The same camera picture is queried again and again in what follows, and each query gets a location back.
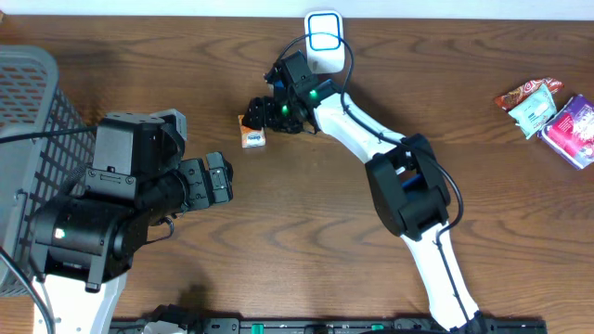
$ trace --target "wooden table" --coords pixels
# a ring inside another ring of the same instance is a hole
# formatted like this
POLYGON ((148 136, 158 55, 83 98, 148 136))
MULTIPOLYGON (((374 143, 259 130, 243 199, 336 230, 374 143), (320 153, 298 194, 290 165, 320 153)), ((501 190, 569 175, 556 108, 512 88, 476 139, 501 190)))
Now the wooden table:
MULTIPOLYGON (((0 43, 56 58, 59 85, 88 122, 176 108, 187 158, 221 150, 233 163, 235 199, 139 251, 117 316, 168 303, 245 317, 428 313, 354 155, 326 135, 269 132, 265 148, 240 147, 237 116, 267 94, 262 74, 302 33, 300 19, 8 16, 0 26, 0 43)), ((348 19, 345 35, 354 101, 396 131, 427 135, 458 181, 466 214, 453 240, 481 309, 541 316, 550 333, 592 330, 594 168, 578 172, 526 141, 493 97, 552 76, 566 84, 559 107, 576 93, 594 98, 594 24, 348 19)), ((3 333, 31 322, 28 297, 0 300, 3 333)))

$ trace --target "plastic basket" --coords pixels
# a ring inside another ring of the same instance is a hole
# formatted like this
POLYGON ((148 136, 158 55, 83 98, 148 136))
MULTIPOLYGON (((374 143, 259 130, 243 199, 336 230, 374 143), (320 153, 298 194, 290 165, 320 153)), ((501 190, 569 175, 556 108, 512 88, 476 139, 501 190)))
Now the plastic basket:
MULTIPOLYGON (((38 47, 0 45, 0 137, 81 126, 81 116, 58 89, 56 61, 38 47)), ((29 278, 32 214, 56 195, 73 167, 92 159, 94 148, 90 133, 0 145, 0 246, 29 278)), ((24 292, 0 265, 0 297, 24 292)))

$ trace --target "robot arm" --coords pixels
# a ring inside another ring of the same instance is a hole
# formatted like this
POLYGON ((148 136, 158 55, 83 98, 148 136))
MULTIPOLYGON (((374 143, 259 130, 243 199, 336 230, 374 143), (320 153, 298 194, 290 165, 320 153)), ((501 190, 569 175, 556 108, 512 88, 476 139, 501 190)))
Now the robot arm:
MULTIPOLYGON (((343 110, 340 88, 330 80, 319 83, 301 52, 279 60, 265 79, 274 89, 274 98, 255 98, 243 125, 294 134, 303 130, 304 122, 310 122, 316 131, 333 136, 349 148, 366 166, 382 222, 412 252, 427 289, 432 317, 446 329, 462 328, 470 322, 478 306, 464 284, 449 231, 440 238, 443 257, 435 244, 437 233, 448 225, 446 206, 450 202, 440 172, 425 159, 417 159, 412 152, 380 140, 355 122, 343 110), (401 182, 398 175, 405 170, 417 175, 401 182)), ((348 94, 344 94, 344 103, 353 116, 376 133, 406 147, 429 152, 434 159, 431 146, 422 135, 404 137, 383 127, 357 107, 348 94)))
MULTIPOLYGON (((92 165, 77 167, 33 217, 33 285, 59 334, 105 334, 134 253, 150 226, 233 198, 233 170, 219 152, 182 161, 186 118, 113 112, 97 128, 92 165), (84 179, 80 197, 71 191, 84 179)), ((46 326, 35 308, 33 332, 46 326)))
MULTIPOLYGON (((370 118, 353 103, 348 95, 345 95, 345 102, 348 104, 350 111, 359 120, 373 127, 377 132, 383 133, 385 136, 397 141, 404 139, 403 135, 386 129, 370 118)), ((395 149, 394 145, 378 140, 375 135, 363 129, 350 116, 345 114, 342 110, 340 94, 338 93, 322 100, 319 107, 314 109, 314 114, 317 126, 319 126, 321 132, 338 139, 365 164, 372 161, 376 154, 384 154, 395 149)), ((389 171, 389 173, 396 175, 402 173, 404 170, 405 167, 400 167, 395 171, 389 171)), ((420 276, 427 289, 432 317, 442 327, 451 329, 461 328, 467 323, 467 319, 455 297, 444 261, 434 243, 437 232, 446 227, 446 225, 447 222, 434 222, 432 227, 420 234, 420 240, 415 240, 404 234, 400 237, 406 242, 412 252, 412 256, 419 269, 420 276)), ((449 231, 445 231, 440 240, 443 245, 446 261, 458 289, 459 297, 464 305, 464 310, 469 320, 471 320, 479 309, 464 284, 456 256, 452 250, 449 231)))

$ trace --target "snack package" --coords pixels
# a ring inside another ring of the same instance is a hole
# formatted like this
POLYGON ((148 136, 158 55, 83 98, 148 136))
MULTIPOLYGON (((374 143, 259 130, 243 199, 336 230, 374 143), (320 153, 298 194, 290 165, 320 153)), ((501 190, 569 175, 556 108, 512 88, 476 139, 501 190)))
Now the snack package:
POLYGON ((564 87, 562 82, 553 78, 531 80, 504 96, 496 97, 495 103, 505 111, 510 111, 538 90, 542 84, 545 84, 552 94, 559 92, 564 87))
POLYGON ((538 136, 575 168, 586 168, 594 161, 594 105, 572 97, 538 136))
POLYGON ((508 114, 516 120, 516 126, 520 126, 526 139, 529 139, 555 113, 557 113, 557 107, 553 102, 553 96, 547 86, 543 84, 508 114))
POLYGON ((253 130, 247 126, 241 124, 243 115, 238 116, 239 119, 239 130, 241 131, 241 147, 242 148, 255 148, 266 145, 266 136, 264 134, 264 128, 262 130, 253 130))

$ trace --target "red wrapper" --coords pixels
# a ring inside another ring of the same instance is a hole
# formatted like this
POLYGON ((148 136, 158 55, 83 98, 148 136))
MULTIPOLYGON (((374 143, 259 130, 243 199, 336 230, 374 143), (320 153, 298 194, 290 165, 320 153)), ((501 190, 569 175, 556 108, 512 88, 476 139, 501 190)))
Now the red wrapper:
POLYGON ((559 92, 564 87, 562 82, 553 78, 531 80, 504 96, 496 97, 495 103, 497 103, 497 105, 503 108, 505 111, 510 111, 522 103, 522 101, 526 100, 526 98, 532 93, 538 90, 542 84, 547 86, 551 94, 559 92))

